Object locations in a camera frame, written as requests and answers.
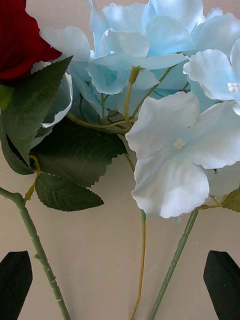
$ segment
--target light blue petal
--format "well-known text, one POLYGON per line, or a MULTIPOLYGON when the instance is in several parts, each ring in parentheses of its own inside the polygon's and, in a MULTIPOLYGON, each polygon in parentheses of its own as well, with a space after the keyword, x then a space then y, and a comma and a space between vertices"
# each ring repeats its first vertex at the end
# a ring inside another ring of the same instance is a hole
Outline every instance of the light blue petal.
POLYGON ((151 0, 158 16, 168 16, 178 20, 184 28, 192 32, 203 14, 202 0, 151 0))
POLYGON ((173 53, 166 55, 156 55, 145 59, 139 59, 135 61, 135 66, 141 66, 148 70, 159 70, 175 66, 182 61, 187 60, 188 57, 182 53, 173 53))
POLYGON ((143 69, 140 70, 136 78, 134 88, 136 90, 146 90, 158 84, 159 80, 155 77, 155 75, 151 71, 143 69))
POLYGON ((188 78, 190 86, 188 89, 191 89, 191 92, 197 97, 199 101, 199 112, 202 113, 211 106, 217 103, 217 100, 212 100, 205 95, 203 88, 200 86, 199 82, 192 81, 188 78))
POLYGON ((68 56, 73 56, 74 60, 88 61, 90 59, 89 41, 82 30, 77 27, 43 28, 40 36, 55 49, 68 56))
POLYGON ((87 71, 96 90, 106 95, 115 95, 122 92, 130 75, 130 71, 119 72, 116 69, 96 63, 89 63, 87 71))
POLYGON ((195 49, 190 55, 198 51, 217 49, 229 57, 234 43, 240 38, 240 20, 231 13, 215 16, 195 28, 191 36, 195 49))
POLYGON ((210 20, 210 19, 212 19, 212 18, 214 18, 214 17, 223 16, 223 14, 224 14, 224 13, 223 13, 223 10, 221 10, 220 8, 212 8, 212 9, 209 11, 206 19, 207 19, 207 20, 210 20))
POLYGON ((73 104, 73 83, 70 74, 65 73, 62 78, 61 85, 58 89, 56 98, 54 99, 44 123, 43 128, 50 128, 58 124, 69 112, 73 104))
POLYGON ((194 48, 188 30, 169 16, 153 17, 146 26, 146 36, 150 43, 151 56, 174 54, 194 48))
POLYGON ((240 88, 240 39, 234 44, 231 50, 231 67, 234 74, 234 82, 238 83, 240 88))
MULTIPOLYGON (((127 94, 127 86, 119 94, 110 95, 105 101, 105 108, 111 110, 117 110, 121 114, 124 113, 124 102, 127 94)), ((131 116, 138 104, 142 101, 144 96, 148 93, 149 90, 136 90, 134 89, 131 92, 130 101, 129 101, 129 115, 131 116)))
POLYGON ((149 0, 148 4, 144 7, 143 14, 142 14, 142 31, 145 34, 147 24, 150 19, 157 15, 156 10, 154 8, 153 3, 149 0))
POLYGON ((74 78, 81 78, 85 81, 90 81, 91 78, 87 71, 88 62, 85 61, 71 61, 69 64, 67 71, 74 77, 74 78))
POLYGON ((95 56, 99 57, 101 55, 99 44, 104 32, 109 28, 109 26, 107 22, 103 19, 94 1, 88 0, 88 2, 91 6, 89 26, 93 33, 95 56))
POLYGON ((129 6, 121 6, 112 3, 103 8, 103 13, 109 28, 116 31, 138 31, 143 33, 142 20, 145 9, 146 5, 140 3, 134 3, 129 6))
POLYGON ((131 71, 132 66, 140 66, 148 70, 158 70, 172 67, 187 59, 188 57, 181 53, 157 55, 149 58, 134 58, 129 55, 113 53, 96 58, 90 64, 106 66, 119 71, 131 71))
MULTIPOLYGON (((182 90, 187 83, 187 76, 183 73, 185 61, 179 63, 171 69, 165 79, 159 84, 159 89, 166 90, 182 90)), ((157 79, 160 79, 167 69, 155 70, 154 74, 157 79)))
POLYGON ((183 72, 191 80, 198 81, 210 99, 233 99, 228 88, 228 83, 234 82, 232 68, 227 56, 221 51, 198 52, 189 58, 183 72))
POLYGON ((121 32, 108 29, 100 41, 99 49, 102 56, 114 52, 135 58, 145 58, 149 52, 149 41, 145 35, 137 31, 121 32))
POLYGON ((94 94, 93 88, 91 88, 83 79, 73 78, 74 84, 78 88, 83 98, 93 107, 93 109, 99 114, 102 114, 102 106, 94 94))
POLYGON ((201 113, 188 129, 188 154, 197 166, 218 169, 240 160, 240 118, 232 109, 234 101, 218 103, 201 113))

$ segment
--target serrated leaf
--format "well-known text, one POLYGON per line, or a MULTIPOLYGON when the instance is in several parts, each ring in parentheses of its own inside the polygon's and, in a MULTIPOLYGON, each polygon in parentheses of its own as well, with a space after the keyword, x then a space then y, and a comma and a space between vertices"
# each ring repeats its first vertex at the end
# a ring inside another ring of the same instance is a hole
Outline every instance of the serrated leaf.
POLYGON ((240 189, 236 189, 229 193, 221 206, 240 213, 240 189))
POLYGON ((48 173, 37 178, 35 189, 44 205, 61 211, 78 211, 104 204, 97 194, 84 186, 48 173))
POLYGON ((104 176, 112 158, 127 150, 117 134, 87 129, 65 118, 31 153, 43 172, 90 187, 104 176))
POLYGON ((9 106, 2 112, 5 132, 26 162, 29 161, 31 143, 49 111, 70 61, 71 57, 53 63, 18 84, 9 106))
POLYGON ((0 109, 5 110, 12 100, 14 88, 0 84, 0 109))
POLYGON ((2 153, 11 169, 20 175, 31 175, 33 171, 10 148, 6 133, 0 118, 0 140, 2 153))

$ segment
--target hydrangea petal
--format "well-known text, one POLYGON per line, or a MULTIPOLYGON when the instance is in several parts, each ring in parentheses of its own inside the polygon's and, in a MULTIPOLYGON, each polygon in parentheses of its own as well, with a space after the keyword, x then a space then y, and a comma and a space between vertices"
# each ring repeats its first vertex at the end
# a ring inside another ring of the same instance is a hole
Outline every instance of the hydrangea petal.
POLYGON ((73 56, 74 60, 90 59, 89 41, 77 27, 68 26, 65 29, 46 27, 41 29, 40 36, 58 51, 73 56))
MULTIPOLYGON (((187 75, 183 73, 185 63, 186 60, 178 63, 174 68, 172 68, 169 74, 159 84, 158 88, 167 90, 182 90, 188 81, 187 75)), ((153 72, 155 74, 155 77, 157 79, 160 79, 166 71, 167 68, 154 70, 153 72)))
POLYGON ((240 39, 232 47, 230 59, 232 72, 235 76, 234 82, 240 86, 240 39))
POLYGON ((70 74, 65 73, 62 78, 60 88, 56 95, 56 98, 48 112, 48 116, 53 114, 53 121, 51 123, 42 123, 41 126, 43 128, 50 128, 56 124, 58 124, 65 115, 69 112, 73 104, 73 84, 72 77, 70 74))
POLYGON ((126 135, 130 148, 138 159, 164 147, 173 149, 179 134, 196 122, 198 108, 198 100, 191 92, 178 92, 160 100, 147 98, 126 135))
POLYGON ((100 48, 99 44, 104 32, 109 28, 107 22, 103 19, 101 13, 99 12, 97 6, 95 5, 94 1, 88 0, 91 6, 91 14, 90 14, 90 29, 93 33, 93 40, 94 40, 94 49, 95 49, 95 56, 99 57, 100 48))
POLYGON ((158 84, 159 80, 155 77, 155 75, 151 71, 143 69, 140 70, 136 78, 134 88, 136 90, 146 90, 158 84))
POLYGON ((106 95, 115 95, 122 92, 130 75, 130 72, 119 72, 95 63, 90 63, 87 71, 97 91, 106 95))
POLYGON ((189 58, 183 73, 193 81, 198 81, 210 99, 231 100, 228 83, 233 83, 233 75, 227 56, 218 50, 198 52, 189 58))
POLYGON ((215 16, 195 28, 191 36, 195 49, 190 55, 212 49, 220 50, 229 57, 234 43, 240 38, 240 20, 231 13, 215 16))
POLYGON ((108 29, 100 41, 99 50, 102 56, 115 52, 145 58, 149 52, 149 41, 137 31, 120 32, 108 29))
POLYGON ((228 195, 240 186, 240 162, 224 168, 205 170, 212 196, 228 195))
POLYGON ((189 152, 194 164, 218 169, 240 160, 240 118, 233 105, 233 101, 213 105, 189 128, 189 152))
POLYGON ((94 91, 92 88, 87 85, 87 83, 77 77, 73 78, 74 84, 78 88, 79 92, 83 96, 83 98, 93 107, 93 109, 99 114, 102 114, 102 106, 98 100, 98 98, 95 96, 94 91))
POLYGON ((143 33, 142 18, 146 5, 134 3, 129 6, 110 4, 103 8, 109 28, 116 31, 143 33))
POLYGON ((223 16, 223 15, 224 15, 223 10, 221 10, 220 8, 212 8, 209 11, 206 19, 210 20, 210 19, 212 19, 214 17, 219 17, 219 16, 223 16))
POLYGON ((189 32, 203 14, 202 0, 151 0, 158 16, 168 16, 181 22, 189 32))
POLYGON ((204 172, 186 158, 161 162, 156 154, 137 161, 133 198, 146 214, 178 217, 202 205, 209 195, 204 172))
POLYGON ((190 86, 187 88, 191 90, 191 92, 197 97, 199 101, 199 112, 202 113, 211 106, 217 103, 216 100, 210 99, 205 95, 203 88, 200 86, 199 82, 192 81, 188 78, 188 82, 190 86))
POLYGON ((151 56, 192 50, 194 42, 187 29, 169 16, 155 16, 146 26, 151 56))

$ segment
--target red rose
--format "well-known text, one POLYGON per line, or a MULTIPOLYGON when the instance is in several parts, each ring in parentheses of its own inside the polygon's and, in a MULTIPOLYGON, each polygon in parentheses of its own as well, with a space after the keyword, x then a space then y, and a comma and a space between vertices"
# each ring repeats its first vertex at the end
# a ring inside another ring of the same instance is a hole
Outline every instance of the red rose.
POLYGON ((25 8, 26 0, 0 0, 0 84, 12 85, 29 76, 34 63, 61 55, 40 37, 25 8))

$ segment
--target beige background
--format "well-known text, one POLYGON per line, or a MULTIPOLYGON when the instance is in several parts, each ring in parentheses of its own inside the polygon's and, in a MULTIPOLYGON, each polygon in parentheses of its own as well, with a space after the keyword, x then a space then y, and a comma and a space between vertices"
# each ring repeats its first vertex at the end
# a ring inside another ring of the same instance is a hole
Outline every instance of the beige background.
MULTIPOLYGON (((111 0, 98 1, 100 8, 111 0)), ((127 5, 130 1, 118 0, 127 5)), ((206 12, 219 6, 240 17, 238 0, 205 1, 206 12)), ((81 27, 90 36, 89 7, 83 0, 28 0, 40 26, 81 27)), ((1 186, 25 193, 33 176, 14 173, 0 153, 1 186)), ((105 205, 81 212, 44 207, 36 195, 29 211, 62 289, 72 320, 128 320, 136 299, 141 259, 141 217, 131 197, 134 179, 121 156, 94 190, 105 205)), ((31 239, 13 203, 0 198, 0 259, 8 251, 28 250, 33 283, 19 320, 61 320, 61 313, 31 239)), ((147 217, 146 265, 142 299, 135 320, 146 320, 181 237, 180 224, 147 217)), ((240 214, 202 211, 167 289, 156 320, 217 320, 203 281, 209 250, 227 251, 240 265, 240 214)))

